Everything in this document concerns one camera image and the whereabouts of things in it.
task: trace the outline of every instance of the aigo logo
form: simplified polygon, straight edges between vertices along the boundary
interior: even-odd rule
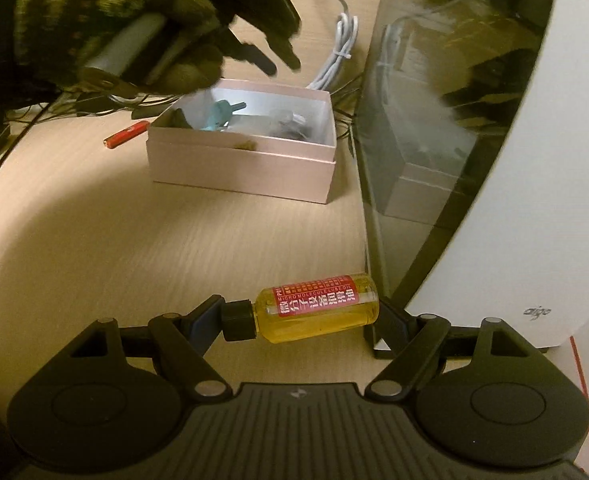
[[[547,316],[550,312],[552,312],[551,308],[542,308],[539,306],[538,308],[527,308],[524,312],[524,316],[532,316],[530,321],[536,321],[541,316]]]

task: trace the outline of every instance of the metal screw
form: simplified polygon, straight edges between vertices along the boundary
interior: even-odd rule
[[[397,381],[382,380],[370,385],[370,390],[381,397],[395,397],[403,391]]]
[[[201,381],[194,387],[194,391],[202,397],[219,397],[228,390],[221,381]]]

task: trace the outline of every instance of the knit glove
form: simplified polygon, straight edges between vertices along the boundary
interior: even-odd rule
[[[95,90],[79,84],[79,68],[145,12],[180,23],[194,41],[219,25],[208,0],[17,0],[16,61],[62,89]],[[184,94],[212,86],[221,77],[222,54],[206,40],[197,44],[146,91]]]

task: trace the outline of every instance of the open box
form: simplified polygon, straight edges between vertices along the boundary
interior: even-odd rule
[[[308,140],[252,132],[204,131],[214,102],[245,102],[242,116],[270,116],[289,110],[303,116]],[[195,129],[174,128],[181,108]],[[148,129],[148,161],[156,182],[327,202],[335,169],[337,134],[328,92],[271,83],[225,80],[181,98]]]

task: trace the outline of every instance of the red stripe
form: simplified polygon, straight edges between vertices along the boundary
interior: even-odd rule
[[[585,382],[585,376],[583,375],[583,367],[581,366],[581,359],[578,356],[577,343],[574,340],[574,336],[570,336],[570,344],[572,345],[572,352],[574,352],[575,355],[575,363],[577,363],[577,372],[578,378],[581,381],[581,389],[583,390],[583,394],[585,395],[587,402],[589,402],[589,395],[587,394],[587,384]]]

